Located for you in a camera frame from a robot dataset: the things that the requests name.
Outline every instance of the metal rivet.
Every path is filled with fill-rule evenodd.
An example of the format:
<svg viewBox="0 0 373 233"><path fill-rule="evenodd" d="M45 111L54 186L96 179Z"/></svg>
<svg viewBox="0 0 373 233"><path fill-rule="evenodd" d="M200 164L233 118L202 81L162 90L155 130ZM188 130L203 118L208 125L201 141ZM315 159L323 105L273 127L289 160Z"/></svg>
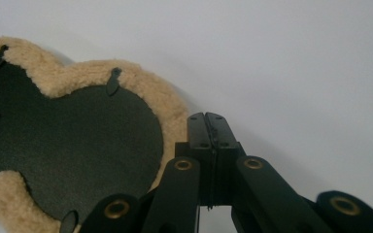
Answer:
<svg viewBox="0 0 373 233"><path fill-rule="evenodd" d="M125 216L128 212L129 204L124 200L116 200L105 208L104 214L107 218L116 219Z"/></svg>
<svg viewBox="0 0 373 233"><path fill-rule="evenodd" d="M245 160L244 165L251 169L260 169L263 167L262 162L256 158L249 158Z"/></svg>
<svg viewBox="0 0 373 233"><path fill-rule="evenodd" d="M188 160L180 160L178 162L175 163L175 168L177 168L178 170L189 170L192 168L192 163L189 162Z"/></svg>
<svg viewBox="0 0 373 233"><path fill-rule="evenodd" d="M359 206L345 197L334 196L329 200L329 203L335 210L347 216L357 216L361 213Z"/></svg>

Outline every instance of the sheepskin pad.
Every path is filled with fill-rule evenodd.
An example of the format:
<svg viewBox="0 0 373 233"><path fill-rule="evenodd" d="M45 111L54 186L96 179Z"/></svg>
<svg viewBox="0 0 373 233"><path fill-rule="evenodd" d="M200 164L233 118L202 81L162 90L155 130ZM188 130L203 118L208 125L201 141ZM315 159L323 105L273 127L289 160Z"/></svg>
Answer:
<svg viewBox="0 0 373 233"><path fill-rule="evenodd" d="M123 60L63 66L25 40L0 37L0 222L8 232L58 232L102 198L159 184L187 110L163 79ZM106 93L115 68L119 90Z"/></svg>

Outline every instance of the black metal clamp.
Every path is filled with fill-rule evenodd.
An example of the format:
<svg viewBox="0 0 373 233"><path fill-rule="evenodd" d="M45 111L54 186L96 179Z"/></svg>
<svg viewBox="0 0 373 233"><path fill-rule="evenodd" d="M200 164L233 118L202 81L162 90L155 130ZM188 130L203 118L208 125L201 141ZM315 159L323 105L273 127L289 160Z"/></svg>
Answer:
<svg viewBox="0 0 373 233"><path fill-rule="evenodd" d="M117 194L101 201L82 233L198 232L199 206L232 206L239 233L373 232L373 209L352 195L329 191L311 202L264 159L246 156L226 120L187 119L188 142L177 143L159 187L141 199Z"/></svg>

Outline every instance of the black textured surface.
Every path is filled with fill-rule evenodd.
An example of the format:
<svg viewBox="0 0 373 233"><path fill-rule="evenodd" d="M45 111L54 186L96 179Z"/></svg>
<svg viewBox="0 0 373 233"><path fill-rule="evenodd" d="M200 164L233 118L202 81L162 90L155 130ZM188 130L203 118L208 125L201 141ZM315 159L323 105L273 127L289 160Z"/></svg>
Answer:
<svg viewBox="0 0 373 233"><path fill-rule="evenodd" d="M49 99L19 67L0 68L0 171L20 171L50 216L84 220L113 193L145 194L162 153L158 120L134 93L92 86Z"/></svg>

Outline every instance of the white background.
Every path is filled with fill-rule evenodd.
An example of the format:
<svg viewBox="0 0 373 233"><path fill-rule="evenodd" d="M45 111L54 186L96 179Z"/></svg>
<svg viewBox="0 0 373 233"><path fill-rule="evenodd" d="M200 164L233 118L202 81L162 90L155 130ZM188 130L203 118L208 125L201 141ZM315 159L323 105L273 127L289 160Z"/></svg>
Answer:
<svg viewBox="0 0 373 233"><path fill-rule="evenodd" d="M0 0L0 35L140 63L299 194L373 207L373 1ZM233 232L227 210L202 215L201 232Z"/></svg>

